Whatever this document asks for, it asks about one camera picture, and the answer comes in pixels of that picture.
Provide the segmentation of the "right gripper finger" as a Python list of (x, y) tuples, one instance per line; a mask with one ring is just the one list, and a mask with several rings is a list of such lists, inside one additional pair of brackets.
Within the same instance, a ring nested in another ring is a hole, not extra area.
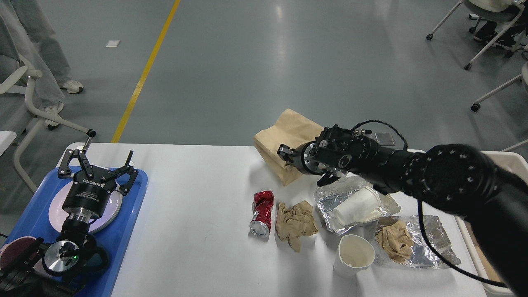
[(322, 169), (322, 177), (317, 181), (318, 187), (330, 185), (345, 176), (344, 170), (339, 169)]
[(283, 160), (287, 165), (293, 165), (294, 159), (298, 155), (295, 149), (291, 149), (289, 146), (285, 144), (279, 145), (279, 148), (277, 150), (277, 155), (281, 160)]

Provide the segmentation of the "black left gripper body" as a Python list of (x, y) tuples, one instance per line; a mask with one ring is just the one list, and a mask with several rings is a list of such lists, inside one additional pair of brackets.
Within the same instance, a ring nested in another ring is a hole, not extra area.
[(99, 219), (104, 214), (111, 192), (117, 188), (117, 173), (97, 165), (92, 165), (91, 169), (91, 176), (84, 170), (74, 174), (62, 209), (68, 214), (84, 209), (91, 213), (91, 219)]

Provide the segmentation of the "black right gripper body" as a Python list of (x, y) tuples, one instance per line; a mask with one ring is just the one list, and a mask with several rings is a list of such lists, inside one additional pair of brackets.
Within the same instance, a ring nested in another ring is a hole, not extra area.
[(361, 176), (378, 167), (378, 143), (365, 136), (372, 130), (326, 127), (315, 140), (296, 147), (295, 168), (322, 176), (322, 169), (339, 169)]

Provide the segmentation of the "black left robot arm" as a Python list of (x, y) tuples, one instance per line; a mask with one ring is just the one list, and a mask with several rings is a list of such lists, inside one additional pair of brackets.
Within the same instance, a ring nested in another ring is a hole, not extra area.
[(132, 162), (91, 164), (67, 149), (1, 248), (2, 297), (107, 297), (145, 192)]

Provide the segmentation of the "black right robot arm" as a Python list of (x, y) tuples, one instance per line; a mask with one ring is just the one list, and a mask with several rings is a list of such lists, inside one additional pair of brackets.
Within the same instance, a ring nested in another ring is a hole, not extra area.
[(374, 139), (338, 127), (326, 127), (314, 141), (279, 157), (303, 174), (320, 175), (319, 186), (339, 173), (366, 179), (383, 194), (403, 192), (471, 225), (474, 237), (496, 273), (518, 297), (528, 291), (527, 184), (476, 148), (437, 145), (425, 153), (394, 150)]

